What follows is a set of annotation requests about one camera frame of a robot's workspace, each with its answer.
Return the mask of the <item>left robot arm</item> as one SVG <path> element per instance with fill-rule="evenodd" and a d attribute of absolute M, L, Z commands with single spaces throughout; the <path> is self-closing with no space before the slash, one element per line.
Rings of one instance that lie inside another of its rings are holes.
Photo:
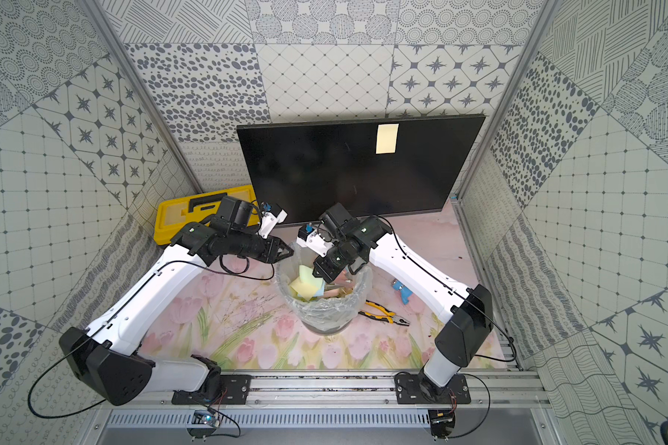
<path fill-rule="evenodd" d="M 180 392 L 194 402 L 219 399 L 225 386 L 214 361 L 198 355 L 161 361 L 138 350 L 178 293 L 214 261 L 234 255 L 275 264 L 291 257 L 292 248 L 271 234 L 286 218 L 276 204 L 255 205 L 225 196 L 214 215 L 185 224 L 111 309 L 86 328 L 71 327 L 61 336 L 59 346 L 74 376 L 114 406 L 143 392 Z"/>

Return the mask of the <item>mesh waste bin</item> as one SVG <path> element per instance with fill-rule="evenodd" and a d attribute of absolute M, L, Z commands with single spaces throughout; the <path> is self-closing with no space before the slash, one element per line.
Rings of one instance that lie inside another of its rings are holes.
<path fill-rule="evenodd" d="M 351 305 L 309 303 L 294 309 L 307 329 L 319 335 L 333 335 L 347 328 L 358 316 L 359 308 Z"/>

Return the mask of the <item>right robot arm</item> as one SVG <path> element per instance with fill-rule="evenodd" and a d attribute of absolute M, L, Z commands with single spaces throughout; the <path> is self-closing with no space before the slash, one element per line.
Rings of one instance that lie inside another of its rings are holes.
<path fill-rule="evenodd" d="M 318 224 L 299 229 L 297 243 L 317 254 L 314 276 L 331 283 L 346 270 L 372 264 L 397 279 L 443 323 L 434 351 L 419 371 L 419 392 L 437 402 L 461 369 L 468 367 L 494 329 L 492 295 L 469 287 L 432 266 L 399 238 L 383 217 L 354 217 L 337 203 Z"/>

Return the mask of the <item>green sticky note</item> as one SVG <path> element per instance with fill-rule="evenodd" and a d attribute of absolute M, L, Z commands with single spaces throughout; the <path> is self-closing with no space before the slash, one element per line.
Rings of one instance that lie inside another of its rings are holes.
<path fill-rule="evenodd" d="M 311 267 L 300 265 L 298 276 L 291 282 L 289 287 L 295 297 L 309 301 L 324 295 L 326 282 L 323 278 L 314 276 L 314 270 Z"/>

